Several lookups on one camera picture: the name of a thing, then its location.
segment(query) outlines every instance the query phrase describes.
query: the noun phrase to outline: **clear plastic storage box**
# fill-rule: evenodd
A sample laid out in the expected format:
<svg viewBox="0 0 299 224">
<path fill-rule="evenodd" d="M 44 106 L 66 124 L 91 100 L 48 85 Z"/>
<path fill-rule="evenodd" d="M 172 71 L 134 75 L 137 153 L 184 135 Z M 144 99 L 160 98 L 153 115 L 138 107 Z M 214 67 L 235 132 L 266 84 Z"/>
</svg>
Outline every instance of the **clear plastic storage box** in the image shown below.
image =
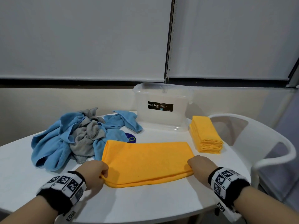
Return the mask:
<svg viewBox="0 0 299 224">
<path fill-rule="evenodd" d="M 134 87 L 137 121 L 146 128 L 187 131 L 185 112 L 192 104 L 193 90 L 188 86 L 143 82 Z"/>
</svg>

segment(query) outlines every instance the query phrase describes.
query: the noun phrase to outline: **yellow microfiber cloth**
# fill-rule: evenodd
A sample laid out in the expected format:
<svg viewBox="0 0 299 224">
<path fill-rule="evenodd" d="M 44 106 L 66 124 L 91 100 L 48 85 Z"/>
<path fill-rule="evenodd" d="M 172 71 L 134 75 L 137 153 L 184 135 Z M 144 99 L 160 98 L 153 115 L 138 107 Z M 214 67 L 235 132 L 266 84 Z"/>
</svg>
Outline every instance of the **yellow microfiber cloth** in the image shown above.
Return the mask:
<svg viewBox="0 0 299 224">
<path fill-rule="evenodd" d="M 199 152 L 220 154 L 223 141 L 209 117 L 193 116 L 189 132 Z"/>
<path fill-rule="evenodd" d="M 109 166 L 105 184 L 122 188 L 188 177 L 193 171 L 187 160 L 193 156 L 187 142 L 132 144 L 108 140 L 102 158 Z"/>
</svg>

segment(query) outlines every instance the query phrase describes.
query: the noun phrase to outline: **wristband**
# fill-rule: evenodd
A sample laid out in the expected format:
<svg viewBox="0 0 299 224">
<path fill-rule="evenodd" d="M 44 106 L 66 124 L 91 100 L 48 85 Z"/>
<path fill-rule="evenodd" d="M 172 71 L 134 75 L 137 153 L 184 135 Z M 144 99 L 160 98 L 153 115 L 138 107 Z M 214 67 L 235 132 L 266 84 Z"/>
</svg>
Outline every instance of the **wristband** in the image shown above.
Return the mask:
<svg viewBox="0 0 299 224">
<path fill-rule="evenodd" d="M 208 177 L 208 183 L 220 199 L 219 209 L 231 222 L 241 217 L 234 209 L 234 201 L 240 196 L 243 188 L 250 186 L 241 174 L 223 167 L 215 169 Z"/>
<path fill-rule="evenodd" d="M 66 214 L 82 197 L 86 189 L 84 177 L 77 171 L 68 171 L 53 177 L 37 191 L 58 214 Z"/>
</svg>

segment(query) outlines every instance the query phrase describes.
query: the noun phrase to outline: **forearm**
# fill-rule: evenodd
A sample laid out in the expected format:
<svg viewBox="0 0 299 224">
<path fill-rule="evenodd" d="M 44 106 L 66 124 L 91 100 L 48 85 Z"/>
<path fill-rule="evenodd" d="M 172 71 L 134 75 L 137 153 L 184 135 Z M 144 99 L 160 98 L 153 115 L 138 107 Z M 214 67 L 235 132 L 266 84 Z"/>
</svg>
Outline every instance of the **forearm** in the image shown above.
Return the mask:
<svg viewBox="0 0 299 224">
<path fill-rule="evenodd" d="M 299 223 L 299 215 L 295 211 L 251 186 L 242 190 L 234 206 L 252 224 Z"/>
<path fill-rule="evenodd" d="M 42 196 L 37 196 L 13 212 L 1 224 L 52 224 L 58 215 Z"/>
</svg>

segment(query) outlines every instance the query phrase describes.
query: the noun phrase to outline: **hand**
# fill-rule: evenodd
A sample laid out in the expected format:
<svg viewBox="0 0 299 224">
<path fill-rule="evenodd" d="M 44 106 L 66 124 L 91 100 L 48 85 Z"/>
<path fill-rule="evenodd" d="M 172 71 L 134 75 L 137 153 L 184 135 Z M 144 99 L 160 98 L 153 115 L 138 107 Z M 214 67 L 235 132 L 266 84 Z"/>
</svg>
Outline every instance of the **hand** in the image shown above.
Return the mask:
<svg viewBox="0 0 299 224">
<path fill-rule="evenodd" d="M 209 175 L 215 170 L 218 166 L 216 166 L 213 161 L 205 156 L 195 156 L 188 160 L 189 166 L 192 168 L 194 172 L 194 177 L 199 180 L 203 185 L 210 188 L 210 184 L 207 179 Z"/>
<path fill-rule="evenodd" d="M 104 180 L 101 175 L 105 178 L 108 177 L 108 169 L 108 165 L 103 161 L 91 160 L 86 161 L 76 171 L 83 175 L 86 181 L 86 190 L 90 190 L 92 188 L 102 189 Z"/>
</svg>

